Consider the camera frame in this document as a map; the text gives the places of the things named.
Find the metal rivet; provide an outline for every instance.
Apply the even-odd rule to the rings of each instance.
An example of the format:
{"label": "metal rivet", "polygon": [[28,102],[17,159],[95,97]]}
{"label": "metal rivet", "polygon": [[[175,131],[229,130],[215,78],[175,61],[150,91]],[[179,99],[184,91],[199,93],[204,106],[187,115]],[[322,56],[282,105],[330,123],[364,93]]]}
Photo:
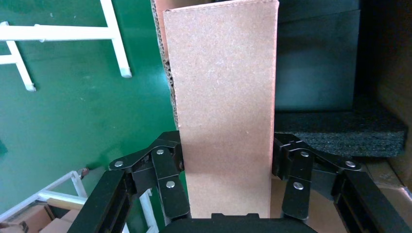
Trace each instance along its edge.
{"label": "metal rivet", "polygon": [[115,166],[116,167],[119,167],[119,166],[122,166],[123,165],[123,161],[117,161],[117,162],[115,162]]}
{"label": "metal rivet", "polygon": [[300,152],[300,155],[302,155],[303,157],[308,157],[309,153],[307,153],[306,151],[302,151]]}
{"label": "metal rivet", "polygon": [[349,167],[356,167],[355,163],[353,163],[352,161],[346,161],[345,164]]}
{"label": "metal rivet", "polygon": [[303,185],[302,185],[301,183],[299,183],[299,182],[294,182],[294,183],[293,183],[293,186],[294,186],[296,189],[299,189],[299,190],[302,190],[302,189],[303,189]]}
{"label": "metal rivet", "polygon": [[168,182],[166,183],[166,187],[167,187],[167,188],[173,188],[173,187],[174,187],[174,182],[173,182],[173,181],[168,181]]}

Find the green backdrop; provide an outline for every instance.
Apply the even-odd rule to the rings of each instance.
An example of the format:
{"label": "green backdrop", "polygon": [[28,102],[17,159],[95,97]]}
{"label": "green backdrop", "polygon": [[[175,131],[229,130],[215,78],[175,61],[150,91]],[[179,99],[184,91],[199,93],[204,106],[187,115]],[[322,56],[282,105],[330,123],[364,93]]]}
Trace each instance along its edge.
{"label": "green backdrop", "polygon": [[[71,170],[106,166],[175,129],[150,2],[112,2],[133,78],[121,77],[109,40],[17,42],[34,93],[15,65],[0,65],[0,213]],[[0,21],[106,26],[99,0],[0,0]],[[135,232],[140,215],[132,210]]]}

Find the black foam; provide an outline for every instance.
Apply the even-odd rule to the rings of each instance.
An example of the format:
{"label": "black foam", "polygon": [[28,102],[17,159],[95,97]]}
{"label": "black foam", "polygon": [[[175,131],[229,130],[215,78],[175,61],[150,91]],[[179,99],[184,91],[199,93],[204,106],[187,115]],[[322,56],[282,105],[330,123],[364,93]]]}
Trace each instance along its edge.
{"label": "black foam", "polygon": [[376,100],[355,97],[351,112],[275,113],[275,132],[343,156],[395,157],[407,127]]}

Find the black metal bracket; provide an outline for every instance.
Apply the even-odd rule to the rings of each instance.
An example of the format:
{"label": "black metal bracket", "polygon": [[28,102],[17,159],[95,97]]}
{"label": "black metal bracket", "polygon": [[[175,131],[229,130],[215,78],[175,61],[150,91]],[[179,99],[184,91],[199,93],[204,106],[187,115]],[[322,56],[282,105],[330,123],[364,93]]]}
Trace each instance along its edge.
{"label": "black metal bracket", "polygon": [[179,131],[162,133],[148,148],[114,160],[91,193],[69,233],[121,232],[133,199],[158,188],[165,223],[190,217],[178,178],[184,170]]}
{"label": "black metal bracket", "polygon": [[[317,167],[328,168],[328,173],[332,176],[343,170],[361,169],[361,165],[352,158],[315,150],[292,134],[275,133],[272,173],[288,182],[282,204],[284,217],[301,221],[308,219],[314,163],[317,163]],[[330,183],[329,194],[333,182],[334,180]]]}
{"label": "black metal bracket", "polygon": [[310,190],[335,201],[349,232],[412,233],[361,165],[349,157],[324,153],[292,134],[275,134],[272,173],[287,181],[283,218],[257,215],[190,219],[188,198],[178,178],[184,170],[179,131],[162,133],[148,148],[114,160],[103,174],[69,233],[120,233],[133,200],[157,188],[163,232],[313,233],[308,219]]}

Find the cardboard sheet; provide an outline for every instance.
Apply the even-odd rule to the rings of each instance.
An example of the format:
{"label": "cardboard sheet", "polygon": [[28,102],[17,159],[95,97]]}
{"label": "cardboard sheet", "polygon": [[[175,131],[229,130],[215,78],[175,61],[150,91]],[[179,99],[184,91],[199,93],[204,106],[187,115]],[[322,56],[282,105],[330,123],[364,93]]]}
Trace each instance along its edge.
{"label": "cardboard sheet", "polygon": [[278,1],[164,12],[192,217],[269,217]]}

